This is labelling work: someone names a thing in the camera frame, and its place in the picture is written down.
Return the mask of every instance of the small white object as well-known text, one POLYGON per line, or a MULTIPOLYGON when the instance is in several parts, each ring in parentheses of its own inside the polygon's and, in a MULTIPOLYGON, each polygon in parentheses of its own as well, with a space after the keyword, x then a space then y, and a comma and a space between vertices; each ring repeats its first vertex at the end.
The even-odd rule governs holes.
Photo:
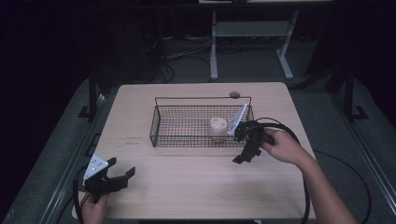
POLYGON ((213 136, 213 141, 216 143, 224 142, 227 136, 227 120, 224 118, 210 119, 210 135, 213 136))
POLYGON ((91 178, 108 166, 108 162, 93 154, 90 164, 88 164, 87 171, 84 175, 84 180, 91 178))
POLYGON ((233 118, 230 120, 230 129, 228 130, 228 134, 231 135, 235 131, 236 127, 241 121, 242 116, 247 108, 248 104, 243 104, 241 108, 233 115, 233 118))

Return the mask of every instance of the human arm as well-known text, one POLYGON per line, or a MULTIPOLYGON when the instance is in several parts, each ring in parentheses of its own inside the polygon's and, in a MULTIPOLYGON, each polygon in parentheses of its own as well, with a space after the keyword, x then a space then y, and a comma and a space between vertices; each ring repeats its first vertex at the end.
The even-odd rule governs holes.
POLYGON ((265 132, 275 139, 275 145, 263 143, 262 148, 275 159, 296 165, 303 173, 318 223, 357 223, 318 162, 303 147, 283 131, 265 132))
POLYGON ((93 202, 93 195, 86 193, 81 206, 84 224, 101 224, 104 222, 106 204, 110 194, 102 195, 97 203, 93 202))

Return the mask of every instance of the wrist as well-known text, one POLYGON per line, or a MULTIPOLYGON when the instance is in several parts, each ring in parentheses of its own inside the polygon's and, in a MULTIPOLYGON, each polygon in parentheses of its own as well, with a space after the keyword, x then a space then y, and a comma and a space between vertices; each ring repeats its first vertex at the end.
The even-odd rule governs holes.
POLYGON ((295 165, 300 169, 300 171, 305 174, 307 171, 312 170, 315 166, 318 165, 318 162, 311 156, 309 153, 306 154, 299 159, 295 165))

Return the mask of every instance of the gray floor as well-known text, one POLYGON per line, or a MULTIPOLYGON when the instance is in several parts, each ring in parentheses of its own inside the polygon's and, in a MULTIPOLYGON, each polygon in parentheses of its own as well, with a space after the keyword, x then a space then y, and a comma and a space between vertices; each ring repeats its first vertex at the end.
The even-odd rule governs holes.
MULTIPOLYGON (((249 43, 244 50, 233 54, 219 54, 219 80, 217 82, 258 82, 281 81, 288 86, 295 85, 308 78, 305 69, 309 63, 313 42, 292 42, 288 51, 288 60, 294 80, 286 80, 277 61, 275 49, 281 39, 261 42, 253 46, 249 43)), ((189 41, 166 41, 169 55, 181 52, 197 45, 189 41)), ((202 59, 184 58, 169 62, 175 71, 172 83, 208 82, 209 53, 194 54, 202 59)), ((153 83, 161 83, 157 78, 153 83)), ((373 102, 370 93, 356 82, 354 105, 361 105, 369 119, 357 120, 351 124, 341 112, 339 102, 342 93, 330 95, 323 90, 326 78, 305 91, 291 91, 291 97, 304 125, 312 148, 326 152, 346 161, 353 166, 369 186, 372 198, 370 218, 367 223, 396 223, 396 216, 389 206, 378 178, 370 161, 365 159, 361 142, 357 141, 356 130, 365 139, 366 146, 379 163, 390 186, 396 186, 394 176, 396 159, 396 132, 382 112, 373 102)), ((14 204, 10 208, 4 223, 55 223, 62 208, 71 196, 71 179, 77 169, 89 157, 86 152, 94 151, 94 142, 100 137, 106 117, 116 96, 117 89, 100 98, 99 113, 93 122, 77 118, 80 109, 88 104, 88 83, 85 81, 76 91, 69 106, 64 111, 57 127, 38 159, 34 169, 14 204)), ((345 200, 358 221, 363 220, 367 207, 367 194, 358 176, 347 166, 324 154, 316 152, 317 159, 345 200)), ((60 217, 60 223, 78 223, 71 217, 72 205, 69 204, 60 217)), ((123 220, 122 223, 136 221, 123 220)), ((263 223, 299 223, 299 220, 263 220, 263 223)), ((119 220, 107 220, 106 223, 120 223, 119 220)))

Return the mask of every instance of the cable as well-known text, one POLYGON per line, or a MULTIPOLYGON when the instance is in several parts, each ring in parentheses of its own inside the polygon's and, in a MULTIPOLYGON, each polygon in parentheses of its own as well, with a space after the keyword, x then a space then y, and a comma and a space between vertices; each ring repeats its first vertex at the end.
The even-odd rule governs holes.
POLYGON ((145 35, 145 37, 151 37, 154 40, 154 44, 150 49, 155 49, 157 47, 157 38, 154 35, 145 35))
POLYGON ((184 37, 185 40, 193 42, 193 43, 204 43, 207 40, 210 40, 210 37, 208 36, 202 36, 202 37, 193 37, 193 36, 186 36, 184 37))
POLYGON ((75 179, 73 180, 73 201, 76 209, 76 215, 78 217, 78 222, 79 223, 84 223, 84 220, 82 219, 82 214, 81 214, 81 206, 79 204, 79 199, 78 199, 78 177, 81 174, 83 170, 86 170, 88 167, 88 163, 83 165, 81 168, 79 168, 75 179))
POLYGON ((81 207, 84 206, 84 203, 87 202, 88 198, 91 196, 90 193, 88 193, 88 196, 85 197, 84 201, 81 202, 81 207))
POLYGON ((233 40, 235 40, 235 38, 228 37, 224 41, 217 41, 217 42, 219 42, 217 45, 217 53, 218 54, 236 54, 239 52, 246 51, 248 49, 248 46, 247 46, 247 48, 242 47, 241 45, 235 43, 233 40))
POLYGON ((64 207, 62 208, 62 211, 61 211, 61 213, 59 214, 58 219, 56 219, 56 223, 57 223, 57 224, 58 224, 59 221, 61 220, 61 217, 62 217, 62 215, 64 214, 64 210, 66 210, 67 205, 70 204, 70 202, 72 201, 72 199, 73 199, 73 195, 70 196, 70 198, 67 200, 66 204, 65 204, 64 207))
POLYGON ((166 57, 162 56, 161 59, 164 59, 164 58, 166 58, 166 59, 175 59, 175 58, 178 58, 178 57, 182 57, 182 56, 186 56, 186 55, 189 55, 189 54, 193 54, 193 53, 199 52, 200 50, 209 48, 211 43, 212 43, 212 40, 209 40, 205 44, 203 44, 203 45, 201 45, 199 47, 196 47, 194 49, 189 49, 189 50, 186 50, 184 52, 181 52, 181 53, 178 53, 178 54, 174 54, 174 55, 170 55, 170 56, 166 56, 166 57))
POLYGON ((282 124, 282 123, 279 122, 278 120, 276 120, 276 119, 271 119, 271 118, 259 118, 259 119, 256 119, 256 121, 257 121, 257 120, 260 120, 260 119, 270 119, 270 120, 273 120, 273 121, 277 122, 278 124, 282 124))
POLYGON ((175 77, 175 69, 172 66, 168 65, 168 64, 160 64, 158 72, 162 75, 163 84, 167 84, 167 83, 173 81, 173 78, 175 77), (171 70, 171 73, 172 73, 171 77, 166 78, 165 73, 161 70, 161 66, 164 66, 166 70, 168 70, 168 68, 171 70))
POLYGON ((333 155, 328 154, 328 153, 326 153, 326 152, 322 152, 322 151, 318 151, 318 150, 313 150, 313 151, 314 151, 314 152, 317 152, 317 153, 320 153, 320 154, 323 154, 323 155, 328 156, 328 157, 330 157, 330 158, 332 158, 332 159, 334 159, 334 160, 336 160, 336 161, 339 161, 339 162, 343 163, 346 167, 348 167, 349 169, 351 169, 351 170, 359 177, 359 179, 361 180, 361 183, 363 184, 364 188, 366 189, 366 193, 367 193, 367 203, 368 203, 368 204, 367 204, 366 215, 364 216, 364 219, 363 219, 362 222, 360 222, 360 224, 366 223, 366 222, 368 221, 370 215, 371 215, 372 197, 371 197, 370 189, 369 189, 369 187, 368 187, 366 181, 364 180, 363 176, 361 176, 361 174, 360 174, 355 168, 353 168, 349 163, 347 163, 346 161, 342 161, 341 159, 336 158, 336 157, 334 157, 333 155))
MULTIPOLYGON (((270 118, 259 118, 259 119, 256 119, 256 121, 260 120, 260 119, 270 119, 270 118)), ((252 128, 258 128, 258 127, 261 127, 261 128, 277 128, 277 129, 283 130, 283 131, 287 132, 288 134, 290 134, 290 136, 298 144, 300 144, 300 141, 298 140, 297 135, 290 128, 286 127, 284 124, 280 123, 276 119, 270 119, 270 120, 273 120, 273 121, 275 121, 277 123, 260 123, 260 126, 258 125, 258 126, 252 127, 252 128)), ((309 197, 308 187, 306 186, 306 183, 305 183, 305 180, 304 180, 304 176, 303 176, 303 183, 304 183, 304 195, 305 195, 305 211, 304 211, 304 216, 303 216, 303 218, 301 220, 301 223, 305 224, 308 221, 309 211, 311 209, 311 200, 310 200, 310 197, 309 197)))

